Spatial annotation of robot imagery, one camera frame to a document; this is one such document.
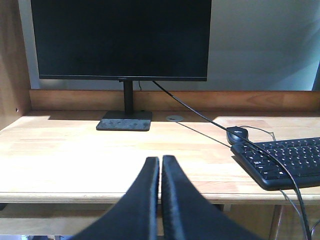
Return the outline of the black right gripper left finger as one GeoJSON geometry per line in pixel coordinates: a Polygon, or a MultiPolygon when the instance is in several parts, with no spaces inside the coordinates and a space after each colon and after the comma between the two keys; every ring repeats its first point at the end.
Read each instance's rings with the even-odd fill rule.
{"type": "Polygon", "coordinates": [[[147,157],[121,199],[73,240],[156,240],[160,163],[147,157]]]}

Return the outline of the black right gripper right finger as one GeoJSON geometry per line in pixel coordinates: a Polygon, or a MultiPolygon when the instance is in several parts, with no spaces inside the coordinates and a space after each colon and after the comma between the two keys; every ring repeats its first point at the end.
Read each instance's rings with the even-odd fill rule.
{"type": "Polygon", "coordinates": [[[173,155],[162,158],[161,204],[166,240],[257,240],[195,188],[173,155]]]}

